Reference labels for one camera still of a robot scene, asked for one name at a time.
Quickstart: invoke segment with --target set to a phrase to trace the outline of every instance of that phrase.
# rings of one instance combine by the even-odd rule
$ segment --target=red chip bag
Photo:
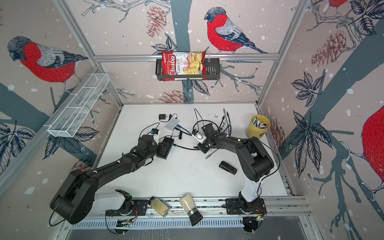
[[[169,52],[162,51],[163,75],[198,75],[207,74],[203,64],[205,51],[194,52]],[[190,78],[191,80],[201,80],[203,78]],[[186,78],[165,78],[163,81],[186,80]]]

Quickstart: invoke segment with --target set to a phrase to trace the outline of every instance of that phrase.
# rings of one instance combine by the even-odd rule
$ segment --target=white table
[[[137,145],[140,132],[146,126],[158,122],[159,114],[178,115],[179,125],[192,131],[196,123],[194,113],[196,108],[203,119],[211,120],[217,125],[223,117],[223,108],[228,111],[232,123],[232,136],[246,138],[246,130],[252,116],[257,114],[254,104],[138,104],[124,105],[105,151],[99,162],[99,167],[118,160],[121,153],[129,152]],[[165,123],[160,123],[160,137],[170,135],[164,129]],[[153,127],[146,129],[147,134]],[[174,137],[175,143],[192,148],[198,144],[197,140],[186,134],[182,139]],[[261,139],[268,144],[265,136]],[[97,192],[113,192],[122,189],[133,197],[181,197],[190,192],[193,197],[237,197],[241,191],[246,176],[235,153],[219,149],[208,159],[201,151],[186,150],[172,146],[167,159],[155,157],[148,166],[123,175],[101,187]],[[236,175],[232,175],[218,166],[225,161],[237,168]],[[269,176],[263,181],[262,196],[286,196],[286,190],[280,174]]]

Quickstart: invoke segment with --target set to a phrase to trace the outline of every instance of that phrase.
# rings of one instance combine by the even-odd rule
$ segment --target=white wire basket
[[[91,74],[85,85],[49,127],[54,137],[73,137],[109,83],[104,73]]]

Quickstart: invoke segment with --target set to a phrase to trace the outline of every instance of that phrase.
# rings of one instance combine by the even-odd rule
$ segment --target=yellow bucket
[[[268,118],[264,117],[263,115],[255,115],[251,118],[251,121],[249,122],[248,130],[247,130],[247,135],[248,137],[261,138],[269,129],[269,127],[266,127],[266,128],[255,127],[253,124],[253,121],[255,120],[255,118],[259,119],[260,122],[265,123],[266,126],[271,125],[271,122],[268,120]]]

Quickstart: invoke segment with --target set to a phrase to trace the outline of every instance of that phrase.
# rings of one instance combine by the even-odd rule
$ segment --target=bird head
[[[32,41],[29,38],[24,36],[17,36],[11,39],[8,43],[8,51],[13,61],[20,59],[21,61],[26,61],[24,47],[31,43]]]
[[[207,14],[205,15],[204,17],[204,20],[208,20],[209,23],[212,23],[214,21],[214,19],[221,15],[221,14],[227,14],[224,10],[224,8],[222,7],[213,7],[213,8],[210,8],[208,11],[207,11]]]

